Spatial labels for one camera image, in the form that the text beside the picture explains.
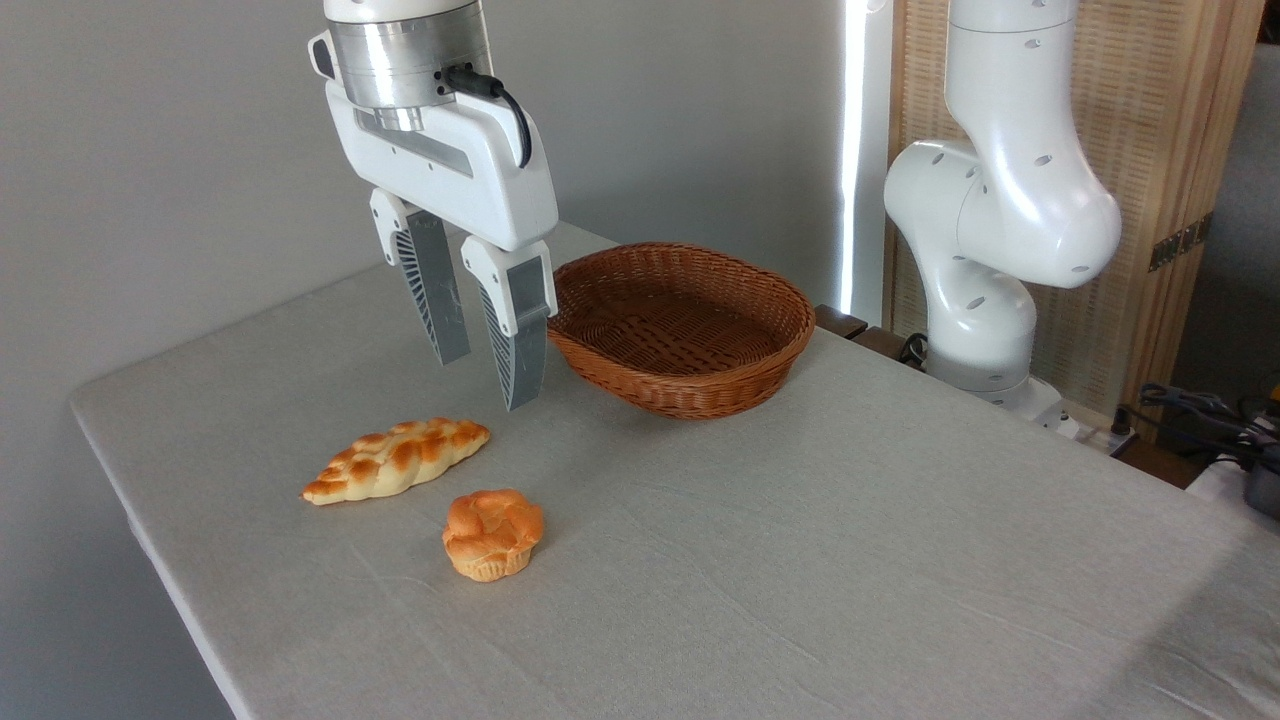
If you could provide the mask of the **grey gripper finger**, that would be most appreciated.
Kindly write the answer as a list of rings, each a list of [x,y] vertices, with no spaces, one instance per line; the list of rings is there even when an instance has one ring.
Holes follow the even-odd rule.
[[[439,217],[375,188],[370,210],[383,255],[399,266],[440,363],[470,352],[445,227]]]
[[[549,249],[536,241],[503,251],[470,236],[461,255],[479,283],[506,407],[515,410],[540,393],[548,319],[558,313]]]

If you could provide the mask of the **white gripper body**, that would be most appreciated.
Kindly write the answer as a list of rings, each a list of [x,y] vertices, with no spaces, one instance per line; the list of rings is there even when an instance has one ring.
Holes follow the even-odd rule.
[[[530,159],[509,104],[462,94],[421,110],[421,129],[388,129],[325,81],[335,131],[355,173],[407,204],[515,251],[544,240],[559,220],[541,136],[534,120]]]

